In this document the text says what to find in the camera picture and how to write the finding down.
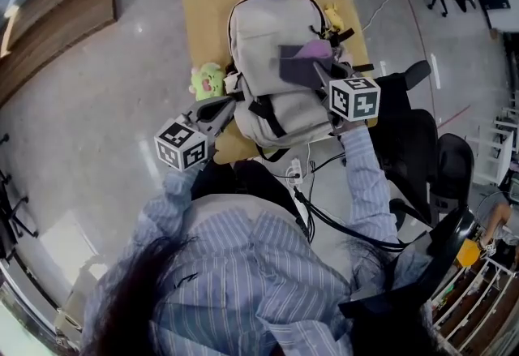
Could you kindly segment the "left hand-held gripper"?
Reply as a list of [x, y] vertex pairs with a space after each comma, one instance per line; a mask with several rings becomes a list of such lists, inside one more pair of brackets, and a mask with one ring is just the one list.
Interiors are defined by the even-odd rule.
[[[215, 106], [212, 121], [203, 110]], [[194, 103], [176, 118], [170, 118], [154, 137], [157, 157], [169, 167], [186, 171], [208, 158], [208, 146], [234, 117], [233, 97], [212, 97]]]

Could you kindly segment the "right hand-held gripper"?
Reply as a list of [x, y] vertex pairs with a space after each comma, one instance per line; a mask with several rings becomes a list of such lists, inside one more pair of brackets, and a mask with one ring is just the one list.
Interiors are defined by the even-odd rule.
[[319, 62], [313, 62], [314, 88], [324, 88], [324, 107], [329, 113], [349, 122], [377, 118], [380, 109], [380, 86], [370, 77], [363, 77], [349, 63], [333, 62], [330, 74]]

